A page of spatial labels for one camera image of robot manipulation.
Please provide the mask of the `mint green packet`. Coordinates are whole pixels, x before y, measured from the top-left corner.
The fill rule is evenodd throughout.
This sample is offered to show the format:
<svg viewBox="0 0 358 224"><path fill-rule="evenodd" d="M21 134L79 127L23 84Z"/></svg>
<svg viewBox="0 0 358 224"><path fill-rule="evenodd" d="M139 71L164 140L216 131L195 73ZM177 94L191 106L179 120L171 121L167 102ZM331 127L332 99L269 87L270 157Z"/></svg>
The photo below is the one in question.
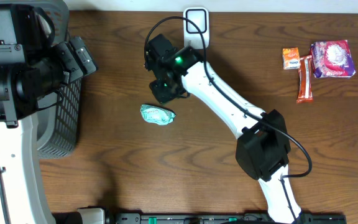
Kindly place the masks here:
<svg viewBox="0 0 358 224"><path fill-rule="evenodd" d="M152 105L141 105L140 113L144 121L159 126L165 126L172 123L176 117L174 112Z"/></svg>

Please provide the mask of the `small orange tissue pack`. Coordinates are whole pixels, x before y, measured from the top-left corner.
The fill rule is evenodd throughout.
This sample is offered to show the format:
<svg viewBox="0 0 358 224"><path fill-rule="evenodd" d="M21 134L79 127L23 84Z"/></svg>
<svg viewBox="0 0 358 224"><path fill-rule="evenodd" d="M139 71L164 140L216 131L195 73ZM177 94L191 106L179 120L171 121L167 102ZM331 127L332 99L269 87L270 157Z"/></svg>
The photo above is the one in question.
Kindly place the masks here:
<svg viewBox="0 0 358 224"><path fill-rule="evenodd" d="M300 54L298 47L282 50L283 69L292 70L300 68Z"/></svg>

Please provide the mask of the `orange red bar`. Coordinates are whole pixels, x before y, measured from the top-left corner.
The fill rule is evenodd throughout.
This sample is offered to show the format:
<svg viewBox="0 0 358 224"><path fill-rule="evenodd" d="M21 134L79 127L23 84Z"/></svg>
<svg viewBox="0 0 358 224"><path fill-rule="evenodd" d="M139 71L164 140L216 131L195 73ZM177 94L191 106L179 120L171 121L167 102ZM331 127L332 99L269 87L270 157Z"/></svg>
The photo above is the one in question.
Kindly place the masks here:
<svg viewBox="0 0 358 224"><path fill-rule="evenodd" d="M313 101L313 93L311 89L312 56L307 55L300 59L300 68L298 74L300 78L300 89L298 92L297 103L306 103Z"/></svg>

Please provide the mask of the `red purple snack pack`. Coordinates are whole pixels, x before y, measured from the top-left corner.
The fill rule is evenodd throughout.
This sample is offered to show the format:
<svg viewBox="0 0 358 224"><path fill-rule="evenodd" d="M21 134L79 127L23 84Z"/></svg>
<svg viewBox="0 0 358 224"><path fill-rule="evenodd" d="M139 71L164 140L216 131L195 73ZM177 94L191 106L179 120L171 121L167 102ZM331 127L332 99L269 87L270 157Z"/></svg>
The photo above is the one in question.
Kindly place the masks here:
<svg viewBox="0 0 358 224"><path fill-rule="evenodd" d="M315 42L310 54L316 78L350 78L356 74L347 40Z"/></svg>

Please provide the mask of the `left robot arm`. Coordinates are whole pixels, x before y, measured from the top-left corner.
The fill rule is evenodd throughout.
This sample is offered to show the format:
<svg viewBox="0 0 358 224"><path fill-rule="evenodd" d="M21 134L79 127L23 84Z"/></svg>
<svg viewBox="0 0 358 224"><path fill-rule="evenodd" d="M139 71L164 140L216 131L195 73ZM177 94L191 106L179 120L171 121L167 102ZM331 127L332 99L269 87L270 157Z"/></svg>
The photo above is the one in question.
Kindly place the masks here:
<svg viewBox="0 0 358 224"><path fill-rule="evenodd" d="M104 211L52 213L41 159L76 143L81 81L98 67L68 32L63 1L0 1L0 223L104 223Z"/></svg>

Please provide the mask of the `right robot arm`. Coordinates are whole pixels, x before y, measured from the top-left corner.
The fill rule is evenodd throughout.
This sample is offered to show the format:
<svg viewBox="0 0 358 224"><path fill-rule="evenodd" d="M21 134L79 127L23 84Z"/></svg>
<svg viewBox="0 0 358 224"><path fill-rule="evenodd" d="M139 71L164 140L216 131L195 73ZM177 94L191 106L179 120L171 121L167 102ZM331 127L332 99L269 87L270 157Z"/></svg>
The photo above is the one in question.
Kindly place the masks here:
<svg viewBox="0 0 358 224"><path fill-rule="evenodd" d="M150 87L160 103L184 93L194 95L228 126L237 140L236 161L259 182L270 218L277 223L296 223L301 208L286 180L290 143L283 116L249 103L197 50L190 46L179 50L162 34L146 42L145 68L156 77Z"/></svg>

